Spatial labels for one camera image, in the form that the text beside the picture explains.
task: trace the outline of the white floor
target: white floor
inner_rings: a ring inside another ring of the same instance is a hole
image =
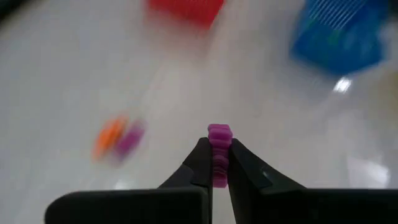
[[[0,27],[0,222],[41,223],[71,191],[157,187],[209,123],[307,187],[398,187],[398,54],[333,91],[288,58],[302,3],[230,0],[196,35],[144,20],[139,0],[23,8]],[[140,148],[121,167],[93,162],[121,111],[148,122]],[[234,223],[228,190],[213,203],[214,223]]]

